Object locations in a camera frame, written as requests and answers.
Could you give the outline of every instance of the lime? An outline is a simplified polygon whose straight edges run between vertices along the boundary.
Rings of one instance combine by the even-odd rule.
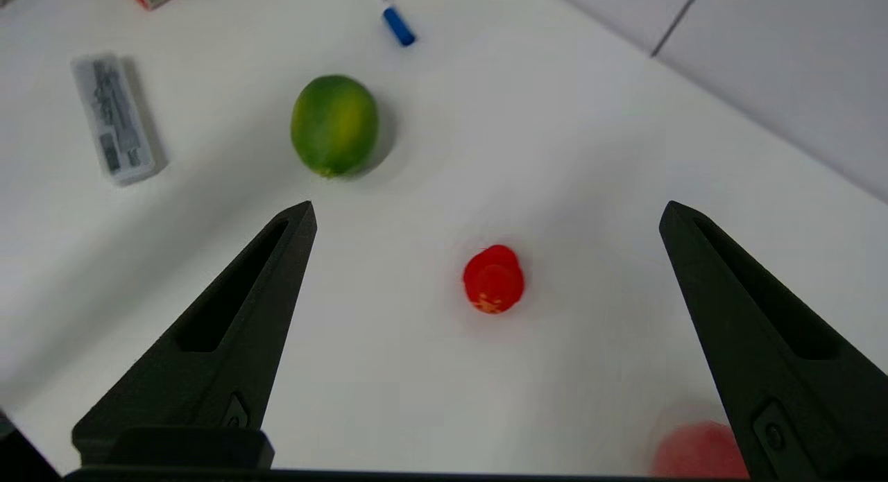
[[[302,163],[324,178],[361,169],[378,131],[379,114],[372,94],[342,75],[315,78],[305,86],[289,126]]]

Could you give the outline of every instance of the white package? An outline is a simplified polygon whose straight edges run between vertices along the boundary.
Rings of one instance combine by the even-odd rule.
[[[71,62],[71,69],[105,172],[120,185],[152,175],[155,156],[120,59],[89,55]]]

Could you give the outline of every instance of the white table surface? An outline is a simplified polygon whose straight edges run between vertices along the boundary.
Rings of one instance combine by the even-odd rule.
[[[888,209],[559,0],[16,0],[0,10],[3,407],[70,429],[263,224],[314,251],[269,402],[275,466],[632,473],[719,400],[657,230],[709,214],[888,368]],[[130,56],[169,165],[99,171],[69,61]],[[388,157],[325,181],[289,143],[321,74],[383,106]],[[529,277],[491,318],[478,248]]]

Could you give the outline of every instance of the screw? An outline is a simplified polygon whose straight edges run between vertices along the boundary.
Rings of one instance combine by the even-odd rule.
[[[774,451],[781,451],[783,450],[783,447],[786,447],[786,439],[783,438],[783,432],[780,431],[780,427],[774,423],[768,423],[768,425],[765,426],[765,438],[767,438],[768,445],[770,445],[771,449]]]

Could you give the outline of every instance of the white wall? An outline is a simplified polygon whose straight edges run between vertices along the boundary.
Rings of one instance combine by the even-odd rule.
[[[568,0],[647,52],[688,0]]]
[[[888,201],[888,0],[697,0],[659,56]]]

